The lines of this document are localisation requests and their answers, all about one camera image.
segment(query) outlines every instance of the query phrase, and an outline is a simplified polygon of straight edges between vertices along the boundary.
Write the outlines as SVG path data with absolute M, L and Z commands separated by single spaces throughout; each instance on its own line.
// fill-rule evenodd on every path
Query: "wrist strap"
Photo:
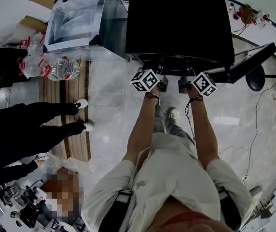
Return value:
M 156 104 L 156 107 L 158 106 L 159 104 L 159 97 L 151 92 L 147 92 L 146 93 L 146 97 L 148 97 L 149 99 L 153 99 L 153 98 L 156 98 L 157 99 L 157 104 Z
M 202 95 L 197 95 L 196 97 L 190 99 L 189 103 L 193 102 L 193 101 L 199 101 L 202 102 L 204 100 L 204 97 Z

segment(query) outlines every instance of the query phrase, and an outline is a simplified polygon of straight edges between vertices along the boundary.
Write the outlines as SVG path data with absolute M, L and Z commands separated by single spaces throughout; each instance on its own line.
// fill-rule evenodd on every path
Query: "person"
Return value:
M 238 228 L 246 222 L 251 195 L 232 168 L 219 158 L 203 97 L 193 86 L 188 89 L 188 96 L 195 142 L 176 125 L 176 108 L 167 112 L 165 133 L 164 114 L 155 99 L 158 89 L 146 93 L 123 160 L 85 198 L 81 215 L 90 232 L 103 227 L 105 216 L 111 215 L 110 208 L 123 189 L 131 189 L 132 199 L 136 199 L 126 231 L 232 231 L 226 225 L 230 221 L 222 215 L 218 190 L 223 188 L 240 217 Z M 115 222 L 121 213 L 114 210 Z
M 43 164 L 36 157 L 29 164 L 6 167 L 24 157 L 46 153 L 67 137 L 93 126 L 81 121 L 63 126 L 43 126 L 55 116 L 75 115 L 88 105 L 86 99 L 75 103 L 38 102 L 18 104 L 0 110 L 0 185 L 27 176 Z

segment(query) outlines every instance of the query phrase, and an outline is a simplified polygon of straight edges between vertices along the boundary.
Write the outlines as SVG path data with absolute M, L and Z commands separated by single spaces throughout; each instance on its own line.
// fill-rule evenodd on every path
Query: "red object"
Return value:
M 26 63 L 23 61 L 22 58 L 18 58 L 17 62 L 19 64 L 19 69 L 21 70 L 21 73 L 19 75 L 23 74 L 23 70 L 26 68 Z
M 40 41 L 40 44 L 43 44 L 42 41 L 43 41 L 43 39 L 45 38 L 45 36 L 46 36 L 45 34 L 42 36 L 41 41 Z
M 27 40 L 21 40 L 19 49 L 27 49 L 30 46 L 31 37 L 29 36 Z
M 240 12 L 238 11 L 237 13 L 234 14 L 234 19 L 238 20 L 242 17 L 242 15 L 243 15 L 243 11 L 240 11 Z

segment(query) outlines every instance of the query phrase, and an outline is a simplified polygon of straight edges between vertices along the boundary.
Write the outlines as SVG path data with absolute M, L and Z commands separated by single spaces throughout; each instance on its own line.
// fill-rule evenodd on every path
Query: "marble floor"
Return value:
M 236 52 L 253 46 L 234 39 Z M 75 159 L 60 160 L 50 156 L 52 169 L 61 164 L 80 173 L 81 186 L 87 194 L 94 184 L 124 156 L 128 137 L 138 117 L 143 94 L 130 85 L 140 64 L 128 62 L 93 62 L 90 67 L 89 118 L 94 123 L 90 132 L 92 158 L 89 163 Z M 263 63 L 266 74 L 276 74 L 276 59 Z M 191 134 L 185 116 L 188 97 L 178 93 L 178 78 L 169 76 L 166 93 L 161 94 L 161 106 L 179 110 L 177 124 Z M 276 79 L 267 79 L 263 90 Z M 256 134 L 255 107 L 262 91 L 251 91 L 242 78 L 235 84 L 218 84 L 218 91 L 205 99 L 209 120 L 217 136 L 220 157 L 231 164 L 241 178 L 247 173 L 250 145 Z M 252 145 L 248 189 L 260 185 L 266 196 L 276 187 L 276 86 L 265 92 L 257 106 L 258 134 Z

